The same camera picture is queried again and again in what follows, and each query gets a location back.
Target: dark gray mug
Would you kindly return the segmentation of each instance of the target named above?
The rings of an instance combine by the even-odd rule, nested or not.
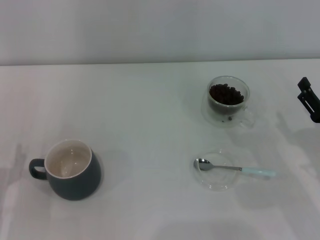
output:
[[[35,167],[44,167],[45,172]],[[45,159],[33,159],[29,171],[36,179],[48,180],[54,192],[67,200],[88,197],[101,181],[101,168],[95,154],[80,140],[57,143]]]

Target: mug rim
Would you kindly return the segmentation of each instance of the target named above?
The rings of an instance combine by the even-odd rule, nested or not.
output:
[[[218,79],[218,78],[222,78],[222,77],[233,78],[233,79],[241,82],[241,83],[247,88],[247,97],[246,97],[245,101],[240,102],[240,103],[235,104],[235,105],[226,105],[226,104],[223,104],[223,103],[220,103],[220,102],[216,101],[216,100],[210,95],[211,84],[214,82],[214,80],[216,80],[216,79]],[[214,79],[212,79],[212,80],[209,82],[209,84],[208,84],[208,86],[207,86],[207,88],[206,88],[206,92],[207,92],[207,95],[208,95],[208,97],[209,97],[209,99],[210,99],[211,101],[213,101],[213,102],[214,102],[215,104],[217,104],[217,105],[220,105],[220,106],[223,106],[223,107],[226,107],[226,108],[236,108],[236,107],[245,105],[246,102],[247,102],[247,101],[249,100],[249,98],[250,98],[250,89],[249,89],[248,85],[247,85],[244,81],[242,81],[241,79],[239,79],[239,78],[237,78],[237,77],[235,77],[235,76],[228,76],[228,75],[217,76],[217,77],[215,77]]]
[[[52,150],[53,150],[54,148],[56,148],[57,146],[59,146],[59,145],[61,145],[61,144],[63,144],[63,143],[74,142],[74,141],[80,142],[80,143],[84,144],[85,147],[87,148],[87,150],[89,151],[90,157],[89,157],[89,162],[88,162],[88,164],[85,166],[85,168],[84,168],[82,171],[80,171],[80,172],[78,172],[77,174],[72,175],[72,176],[57,176],[57,175],[53,174],[51,171],[49,171],[49,168],[48,168],[48,166],[47,166],[47,159],[48,159],[48,156],[49,156],[50,152],[52,152]],[[62,141],[57,142],[56,144],[54,144],[54,145],[49,149],[49,151],[47,152],[47,154],[45,155],[45,158],[44,158],[44,169],[45,169],[45,171],[46,171],[48,174],[50,174],[51,176],[53,176],[53,177],[55,177],[55,178],[57,178],[57,179],[72,179],[72,178],[74,178],[74,177],[82,174],[82,173],[88,168],[88,166],[90,165],[91,160],[92,160],[92,150],[91,150],[91,148],[90,148],[87,144],[85,144],[83,141],[81,141],[81,140],[79,140],[79,139],[65,139],[65,140],[62,140]]]

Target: black clamp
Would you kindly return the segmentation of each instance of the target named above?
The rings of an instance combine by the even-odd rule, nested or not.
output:
[[[310,113],[312,121],[320,123],[320,100],[311,89],[311,84],[306,77],[298,83],[301,93],[298,99]]]

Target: mug handle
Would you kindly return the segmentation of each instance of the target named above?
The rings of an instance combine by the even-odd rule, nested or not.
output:
[[[243,109],[242,117],[240,120],[241,126],[247,129],[251,129],[254,127],[255,121],[256,120],[254,114],[249,111],[247,107],[245,107]]]
[[[47,180],[47,175],[43,171],[38,171],[35,167],[45,167],[45,160],[41,158],[36,158],[31,160],[29,163],[29,172],[35,179]]]

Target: black object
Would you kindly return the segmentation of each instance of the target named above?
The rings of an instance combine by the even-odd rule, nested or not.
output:
[[[306,77],[298,83],[301,93],[298,99],[310,113],[312,121],[320,123],[320,100],[311,89],[311,84]]]
[[[81,200],[88,197],[97,189],[101,180],[101,168],[93,152],[86,169],[72,177],[54,176],[48,171],[37,171],[35,167],[45,167],[45,160],[33,159],[30,162],[29,171],[31,176],[35,179],[48,180],[55,193],[67,200]]]

